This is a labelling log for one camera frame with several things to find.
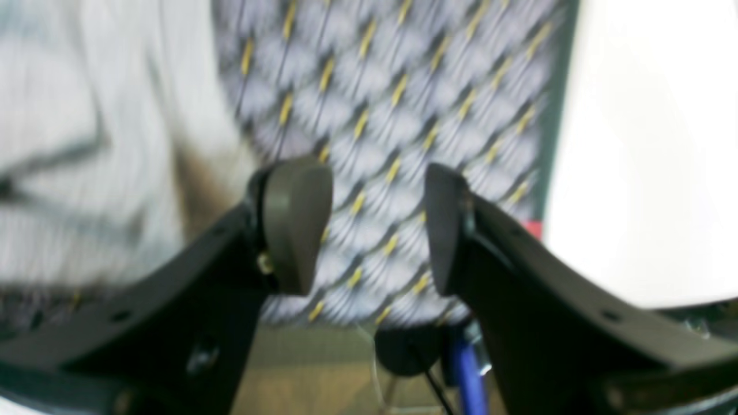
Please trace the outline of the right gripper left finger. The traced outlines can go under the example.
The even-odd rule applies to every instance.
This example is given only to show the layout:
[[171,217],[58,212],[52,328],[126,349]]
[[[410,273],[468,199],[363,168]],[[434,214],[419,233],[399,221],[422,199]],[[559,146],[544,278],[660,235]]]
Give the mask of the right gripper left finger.
[[2,413],[229,413],[267,297],[311,292],[333,194],[315,157],[261,169],[152,275],[3,341]]

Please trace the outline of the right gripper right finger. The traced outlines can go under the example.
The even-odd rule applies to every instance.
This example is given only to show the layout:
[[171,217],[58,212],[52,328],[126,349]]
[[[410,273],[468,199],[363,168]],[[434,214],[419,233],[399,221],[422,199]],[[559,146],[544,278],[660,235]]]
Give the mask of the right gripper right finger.
[[736,413],[735,341],[609,294],[445,165],[424,211],[435,288],[479,323],[509,414]]

